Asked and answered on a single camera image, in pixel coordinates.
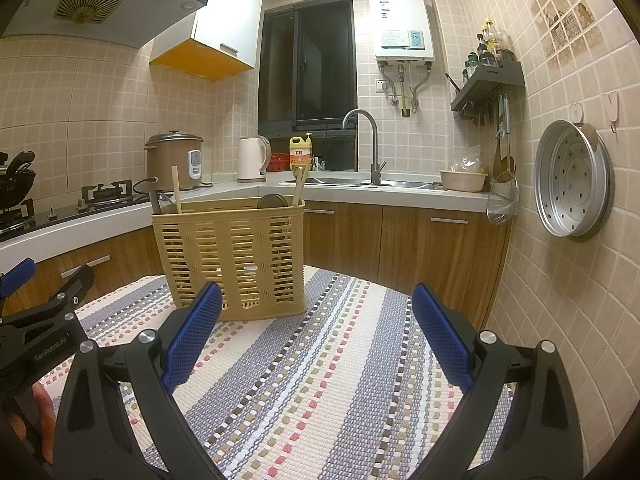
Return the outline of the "person's hand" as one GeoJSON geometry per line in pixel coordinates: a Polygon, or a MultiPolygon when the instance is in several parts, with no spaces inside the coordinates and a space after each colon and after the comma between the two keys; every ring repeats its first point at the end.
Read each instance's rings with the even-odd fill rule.
{"type": "Polygon", "coordinates": [[[52,465],[56,418],[49,393],[40,382],[35,382],[28,390],[20,393],[14,401],[17,411],[9,412],[9,424],[21,440],[38,434],[41,455],[49,465],[52,465]]]}

